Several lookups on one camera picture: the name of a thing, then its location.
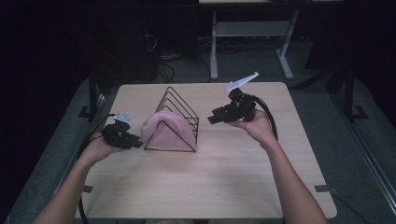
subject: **forearm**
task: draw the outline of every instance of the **forearm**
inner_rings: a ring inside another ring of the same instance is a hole
[[[73,223],[90,168],[90,165],[77,161],[54,198],[41,211],[34,223]]]
[[[295,172],[277,141],[265,147],[286,223],[327,223],[318,202]]]

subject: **pink towel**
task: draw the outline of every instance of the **pink towel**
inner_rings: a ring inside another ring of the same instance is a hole
[[[189,123],[179,114],[170,111],[160,111],[146,119],[142,125],[140,140],[145,143],[147,149],[198,149]]]

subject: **person's right hand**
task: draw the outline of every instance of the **person's right hand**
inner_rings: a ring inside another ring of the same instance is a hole
[[[236,120],[228,124],[245,130],[248,135],[258,141],[264,148],[277,142],[267,115],[258,109],[254,111],[254,119],[252,121]]]

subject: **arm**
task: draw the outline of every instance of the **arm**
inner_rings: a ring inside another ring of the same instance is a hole
[[[92,139],[98,136],[100,134],[94,134]],[[35,218],[34,223],[74,223],[79,198],[91,167],[98,161],[107,158],[111,153],[118,151],[121,149],[109,146],[103,137],[92,140],[58,192]]]
[[[267,152],[286,223],[327,223],[318,202],[297,175],[274,137],[266,114],[256,110],[253,121],[237,120],[229,124],[247,131]]]

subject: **table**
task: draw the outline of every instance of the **table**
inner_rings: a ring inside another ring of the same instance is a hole
[[[211,110],[230,103],[226,83],[121,86],[111,113],[129,113],[140,128],[172,86],[200,118],[194,152],[143,148],[110,155],[92,167],[82,199],[87,217],[105,218],[276,218],[282,217],[268,157],[243,130],[211,125]],[[270,108],[279,142],[326,217],[335,217],[304,127],[283,83],[248,83],[241,90]]]

